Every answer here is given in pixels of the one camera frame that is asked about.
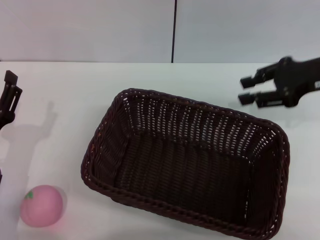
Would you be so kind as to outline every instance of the pink ball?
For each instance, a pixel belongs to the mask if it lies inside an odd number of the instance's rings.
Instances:
[[[21,204],[20,217],[30,227],[42,228],[55,224],[63,212],[60,192],[49,185],[40,185],[29,191]]]

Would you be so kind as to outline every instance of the white tabletop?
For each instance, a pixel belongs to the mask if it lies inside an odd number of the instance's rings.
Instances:
[[[23,93],[16,119],[0,131],[0,239],[235,239],[115,203],[83,183],[84,153],[113,98],[124,89],[141,88],[236,109],[279,124],[289,137],[291,164],[283,223],[274,239],[318,240],[320,92],[304,96],[290,109],[241,107],[237,96],[244,91],[239,79],[265,65],[1,62],[0,81],[11,70],[18,75]],[[257,88],[273,87],[269,83]],[[27,227],[19,220],[20,202],[27,190],[44,184],[64,191],[65,213],[53,226]]]

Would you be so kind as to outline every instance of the basket rim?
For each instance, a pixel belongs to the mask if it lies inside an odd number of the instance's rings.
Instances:
[[[272,222],[274,222],[277,219],[278,228],[274,226],[274,228],[272,229],[273,231],[270,234],[269,231],[271,230],[271,227],[272,227],[271,225],[268,226],[267,228],[264,227],[263,229],[258,229],[258,228],[241,226],[241,225],[237,225],[230,222],[225,222],[225,221],[219,220],[218,218],[214,218],[206,214],[200,214],[192,210],[181,208],[179,206],[169,204],[162,200],[153,199],[151,197],[146,197],[135,192],[130,192],[121,188],[114,187],[112,185],[106,184],[100,181],[99,179],[97,179],[92,174],[92,167],[94,164],[95,155],[94,155],[94,152],[91,151],[91,147],[97,142],[97,135],[98,135],[101,123],[108,117],[111,117],[111,119],[113,120],[115,117],[115,112],[119,107],[122,106],[123,100],[129,95],[137,95],[137,94],[142,96],[148,95],[148,98],[157,98],[157,99],[160,98],[162,100],[170,101],[172,103],[177,103],[180,105],[185,105],[188,107],[203,108],[204,110],[214,112],[216,114],[231,116],[233,118],[238,118],[243,121],[248,121],[252,124],[257,124],[259,126],[263,125],[264,127],[270,129],[271,131],[273,130],[274,134],[277,135],[279,139],[279,141],[277,141],[279,144],[279,148],[282,150],[281,157],[279,158],[279,161],[281,161],[282,163],[281,171],[279,171],[279,175],[284,176],[284,179],[278,180],[279,184],[277,184],[277,187],[276,187],[278,195],[281,195],[282,204],[280,204],[279,197],[277,197],[277,199],[273,201],[274,206],[272,207],[272,209],[275,210],[275,213],[276,213],[275,216],[278,217],[278,218],[274,218]],[[287,184],[288,184],[290,145],[289,145],[289,140],[286,133],[276,123],[271,122],[270,120],[267,120],[267,119],[258,118],[250,114],[233,110],[230,108],[215,106],[207,102],[196,101],[193,99],[175,96],[175,95],[158,92],[154,90],[144,90],[144,89],[137,89],[137,88],[128,88],[120,92],[114,98],[111,104],[111,107],[108,109],[107,113],[103,117],[102,122],[97,127],[94,133],[94,136],[88,145],[86,154],[83,158],[82,165],[81,165],[81,178],[89,188],[115,199],[117,197],[121,197],[122,199],[123,198],[127,199],[129,202],[132,202],[132,201],[143,202],[144,205],[149,205],[149,209],[151,208],[153,210],[156,210],[156,209],[167,208],[167,210],[171,211],[171,213],[176,213],[177,218],[178,216],[182,216],[182,215],[191,217],[191,220],[190,220],[191,224],[194,224],[196,226],[199,226],[198,224],[200,224],[200,226],[202,227],[212,229],[212,230],[221,232],[223,234],[242,238],[242,239],[254,239],[258,237],[260,237],[260,239],[270,239],[279,231],[280,225],[282,222],[282,216],[283,216],[283,211],[285,206],[285,195],[286,195]]]

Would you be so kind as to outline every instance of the brown wicker basket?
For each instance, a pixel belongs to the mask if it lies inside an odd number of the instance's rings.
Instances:
[[[289,142],[276,124],[153,90],[115,97],[81,176],[114,201],[241,239],[282,222]]]

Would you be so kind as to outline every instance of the white wall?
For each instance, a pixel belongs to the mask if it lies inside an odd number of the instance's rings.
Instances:
[[[318,0],[178,0],[174,62],[320,56]]]
[[[1,61],[171,61],[173,0],[1,0]]]

